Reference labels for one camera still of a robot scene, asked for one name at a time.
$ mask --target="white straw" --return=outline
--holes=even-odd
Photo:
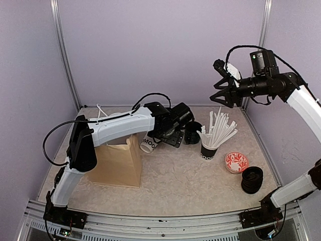
[[[202,131],[197,131],[202,144],[210,148],[218,148],[221,144],[233,137],[237,130],[235,129],[237,124],[232,121],[228,125],[229,114],[222,113],[221,107],[217,113],[210,112],[209,132],[206,133],[205,126],[202,126]]]

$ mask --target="black bracket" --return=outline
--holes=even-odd
[[[76,121],[80,122],[73,126],[67,149],[70,169],[75,168],[80,172],[88,172],[97,165],[94,142],[91,136],[93,130],[89,128],[84,115],[78,116]]]
[[[67,207],[54,207],[51,202],[50,191],[47,193],[46,208],[44,214],[44,220],[60,224],[67,227],[74,227],[79,229],[84,229],[88,214],[84,212],[68,210]]]
[[[173,135],[170,138],[168,138],[168,139],[159,138],[159,139],[161,141],[165,142],[166,144],[169,144],[173,147],[178,148],[178,147],[180,147],[180,145],[182,143],[183,136],[184,136],[184,132],[175,130]]]
[[[276,190],[272,191],[260,201],[261,208],[251,211],[245,211],[239,214],[242,228],[259,226],[275,222],[277,221],[277,219],[283,219],[281,209],[276,208],[270,199],[272,193],[275,191]]]

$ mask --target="black cup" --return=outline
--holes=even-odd
[[[242,173],[241,187],[244,192],[254,194],[260,190],[263,182],[263,171],[259,167],[248,167]]]
[[[214,157],[216,151],[217,151],[217,149],[215,149],[215,150],[207,149],[206,147],[203,146],[203,143],[202,143],[201,156],[203,159],[206,159],[206,160],[212,159]]]
[[[198,122],[188,122],[185,125],[185,144],[197,144],[200,141],[200,135],[196,131],[202,131],[202,124]]]

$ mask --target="black paper cup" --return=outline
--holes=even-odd
[[[200,135],[196,131],[202,131],[202,124],[198,122],[188,122],[185,125],[185,144],[197,144],[200,141]]]
[[[202,143],[201,156],[203,159],[205,159],[205,160],[213,159],[216,151],[217,151],[217,148],[216,149],[208,148],[208,147],[204,146]]]

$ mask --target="speckled tabletop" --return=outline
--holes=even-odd
[[[129,108],[109,107],[103,110],[112,114]],[[217,112],[218,107],[191,107],[191,110],[196,121],[208,127],[209,112]],[[238,124],[238,133],[219,147],[211,161],[200,156],[200,143],[181,144],[178,149],[161,143],[151,154],[142,152],[140,188],[96,185],[84,176],[72,193],[68,206],[84,211],[134,216],[190,216],[258,207],[259,200],[274,190],[276,183],[241,110],[223,107],[222,112],[229,113],[230,121]],[[87,118],[97,117],[98,109],[83,108],[79,114],[85,114]],[[65,160],[69,136],[70,131],[57,153],[56,163]],[[263,184],[257,193],[246,194],[241,188],[242,176],[231,174],[226,169],[224,157],[230,151],[243,153],[250,166],[263,170]],[[45,202],[58,170],[58,167],[51,167],[39,201]]]

